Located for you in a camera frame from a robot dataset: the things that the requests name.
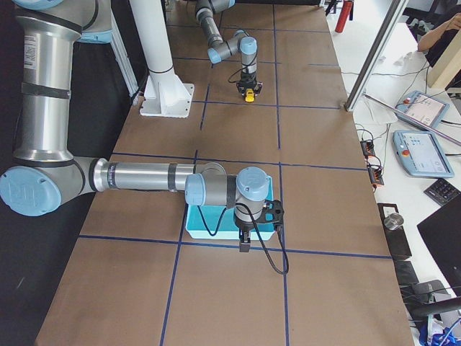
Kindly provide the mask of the aluminium frame post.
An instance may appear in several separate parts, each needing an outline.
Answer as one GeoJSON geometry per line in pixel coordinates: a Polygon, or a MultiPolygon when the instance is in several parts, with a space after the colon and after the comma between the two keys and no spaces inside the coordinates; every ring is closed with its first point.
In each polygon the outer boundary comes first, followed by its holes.
{"type": "Polygon", "coordinates": [[[389,10],[382,21],[381,27],[378,30],[377,36],[370,48],[369,53],[364,61],[364,65],[359,72],[357,80],[354,83],[352,91],[344,105],[348,112],[353,112],[359,98],[364,94],[364,89],[372,75],[376,66],[377,60],[383,52],[390,36],[398,23],[398,20],[406,8],[408,0],[393,0],[391,1],[389,10]]]}

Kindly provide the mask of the upper orange black connector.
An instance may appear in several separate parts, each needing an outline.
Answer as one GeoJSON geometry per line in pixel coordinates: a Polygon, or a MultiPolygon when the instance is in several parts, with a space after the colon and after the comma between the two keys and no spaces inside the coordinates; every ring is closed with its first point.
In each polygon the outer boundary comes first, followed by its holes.
{"type": "Polygon", "coordinates": [[[362,153],[364,157],[375,155],[375,145],[373,140],[369,139],[360,141],[360,146],[362,148],[362,153]]]}

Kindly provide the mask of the black keyboard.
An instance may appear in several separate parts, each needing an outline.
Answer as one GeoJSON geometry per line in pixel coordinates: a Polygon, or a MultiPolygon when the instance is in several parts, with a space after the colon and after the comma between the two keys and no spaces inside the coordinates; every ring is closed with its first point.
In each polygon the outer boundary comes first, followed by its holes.
{"type": "Polygon", "coordinates": [[[424,194],[440,206],[448,204],[460,195],[460,191],[443,178],[436,179],[424,190],[424,194]]]}

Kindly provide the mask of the orange black connector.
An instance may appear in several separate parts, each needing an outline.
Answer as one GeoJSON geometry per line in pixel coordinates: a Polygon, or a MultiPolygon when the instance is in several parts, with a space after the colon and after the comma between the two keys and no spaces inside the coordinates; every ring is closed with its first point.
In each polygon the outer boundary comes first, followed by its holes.
{"type": "Polygon", "coordinates": [[[360,146],[362,148],[362,153],[364,157],[375,155],[375,145],[373,140],[369,139],[360,141],[360,146]]]}
{"type": "Polygon", "coordinates": [[[382,167],[375,165],[367,166],[370,183],[374,188],[382,187],[385,183],[382,178],[382,167]]]}

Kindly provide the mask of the teach pendant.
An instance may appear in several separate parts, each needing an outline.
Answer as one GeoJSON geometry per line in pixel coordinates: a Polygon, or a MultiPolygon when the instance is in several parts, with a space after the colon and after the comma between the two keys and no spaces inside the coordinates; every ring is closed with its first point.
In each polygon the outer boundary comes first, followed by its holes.
{"type": "Polygon", "coordinates": [[[423,92],[413,91],[406,95],[395,108],[413,120],[430,128],[436,128],[446,115],[449,104],[423,92]]]}
{"type": "Polygon", "coordinates": [[[431,131],[396,130],[393,148],[404,170],[412,177],[452,178],[454,170],[431,131]]]}

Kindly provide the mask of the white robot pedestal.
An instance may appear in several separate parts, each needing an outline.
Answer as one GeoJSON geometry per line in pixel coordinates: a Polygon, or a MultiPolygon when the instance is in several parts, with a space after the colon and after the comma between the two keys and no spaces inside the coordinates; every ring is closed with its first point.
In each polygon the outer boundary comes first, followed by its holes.
{"type": "Polygon", "coordinates": [[[132,0],[130,6],[148,67],[141,115],[186,118],[194,85],[175,73],[161,1],[132,0]]]}

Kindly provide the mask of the silver metal cup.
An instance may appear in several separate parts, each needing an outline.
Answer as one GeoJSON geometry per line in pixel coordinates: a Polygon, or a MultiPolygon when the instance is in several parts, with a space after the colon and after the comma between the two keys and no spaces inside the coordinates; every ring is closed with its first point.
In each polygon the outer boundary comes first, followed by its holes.
{"type": "Polygon", "coordinates": [[[394,231],[399,229],[404,223],[404,219],[399,213],[391,213],[384,217],[383,225],[387,230],[394,231]]]}

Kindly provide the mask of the turquoise plastic bin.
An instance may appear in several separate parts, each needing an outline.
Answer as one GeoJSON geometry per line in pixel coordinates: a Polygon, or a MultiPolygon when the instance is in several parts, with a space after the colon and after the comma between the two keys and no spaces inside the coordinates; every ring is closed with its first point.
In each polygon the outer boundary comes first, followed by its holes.
{"type": "MultiPolygon", "coordinates": [[[[269,190],[266,199],[273,200],[273,187],[272,187],[272,177],[269,178],[269,190]]],[[[224,206],[211,206],[204,205],[200,206],[200,210],[205,219],[205,223],[208,226],[209,230],[214,233],[220,214],[224,210],[224,206]]],[[[274,233],[274,228],[272,224],[258,224],[261,237],[264,241],[270,240],[272,234],[274,233]]],[[[223,219],[218,228],[218,232],[215,236],[209,235],[205,228],[205,224],[201,218],[201,214],[196,205],[189,205],[186,218],[185,229],[193,239],[219,239],[219,240],[238,240],[239,239],[239,230],[235,225],[233,220],[233,209],[227,210],[223,214],[223,219]]],[[[251,230],[251,240],[258,240],[255,230],[251,230]]]]}

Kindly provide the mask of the black laptop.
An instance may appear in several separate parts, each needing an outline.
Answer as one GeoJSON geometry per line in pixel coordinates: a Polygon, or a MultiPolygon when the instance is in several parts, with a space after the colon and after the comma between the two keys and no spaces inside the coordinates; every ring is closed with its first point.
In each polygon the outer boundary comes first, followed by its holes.
{"type": "Polygon", "coordinates": [[[449,285],[460,295],[460,196],[417,225],[420,236],[449,285]]]}

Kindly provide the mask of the black box under cup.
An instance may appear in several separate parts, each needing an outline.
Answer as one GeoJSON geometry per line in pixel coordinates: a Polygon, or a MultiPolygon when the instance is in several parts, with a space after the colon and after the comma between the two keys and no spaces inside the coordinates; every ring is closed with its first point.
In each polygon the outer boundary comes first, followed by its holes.
{"type": "Polygon", "coordinates": [[[398,206],[392,203],[378,203],[377,204],[380,218],[382,221],[382,227],[384,230],[385,238],[388,243],[388,249],[390,255],[394,260],[406,260],[412,256],[408,241],[406,238],[405,231],[403,229],[403,223],[400,223],[399,227],[395,229],[389,229],[385,225],[385,219],[393,213],[400,213],[398,206]]]}

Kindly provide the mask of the red fire extinguisher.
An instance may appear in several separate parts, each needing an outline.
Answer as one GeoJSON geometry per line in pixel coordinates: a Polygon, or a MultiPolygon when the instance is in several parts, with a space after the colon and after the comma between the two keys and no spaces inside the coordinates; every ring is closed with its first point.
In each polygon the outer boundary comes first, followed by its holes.
{"type": "Polygon", "coordinates": [[[341,8],[341,12],[336,23],[335,32],[342,33],[344,31],[346,22],[350,20],[353,15],[354,2],[350,0],[344,0],[341,8]]]}

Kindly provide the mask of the lower teach pendant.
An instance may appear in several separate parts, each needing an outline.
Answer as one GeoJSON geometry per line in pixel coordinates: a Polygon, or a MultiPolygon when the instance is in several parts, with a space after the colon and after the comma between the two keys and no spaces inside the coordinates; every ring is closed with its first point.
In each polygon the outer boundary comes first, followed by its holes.
{"type": "Polygon", "coordinates": [[[431,131],[396,130],[393,148],[404,170],[412,177],[452,178],[454,170],[431,131]]]}

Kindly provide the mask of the seated person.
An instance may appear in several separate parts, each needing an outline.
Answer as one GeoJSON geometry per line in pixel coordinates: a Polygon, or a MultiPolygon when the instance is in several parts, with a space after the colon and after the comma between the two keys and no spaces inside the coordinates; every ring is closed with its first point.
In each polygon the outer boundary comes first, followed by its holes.
{"type": "Polygon", "coordinates": [[[418,52],[426,53],[426,60],[433,67],[460,30],[460,13],[428,31],[418,43],[418,52]]]}

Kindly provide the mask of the lower orange black connector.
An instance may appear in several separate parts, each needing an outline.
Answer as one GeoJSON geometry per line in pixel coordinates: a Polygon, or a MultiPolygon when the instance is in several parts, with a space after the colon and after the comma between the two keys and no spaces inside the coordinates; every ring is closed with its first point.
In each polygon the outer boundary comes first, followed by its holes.
{"type": "Polygon", "coordinates": [[[370,183],[374,188],[382,187],[385,183],[382,178],[382,167],[375,165],[367,166],[370,183]]]}

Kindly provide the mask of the yellow beetle toy car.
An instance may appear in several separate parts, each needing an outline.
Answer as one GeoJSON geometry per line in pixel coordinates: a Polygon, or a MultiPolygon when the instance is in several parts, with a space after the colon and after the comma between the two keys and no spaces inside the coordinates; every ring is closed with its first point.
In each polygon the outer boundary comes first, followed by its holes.
{"type": "Polygon", "coordinates": [[[245,102],[252,103],[255,100],[255,94],[253,89],[247,89],[244,92],[244,100],[245,102]]]}

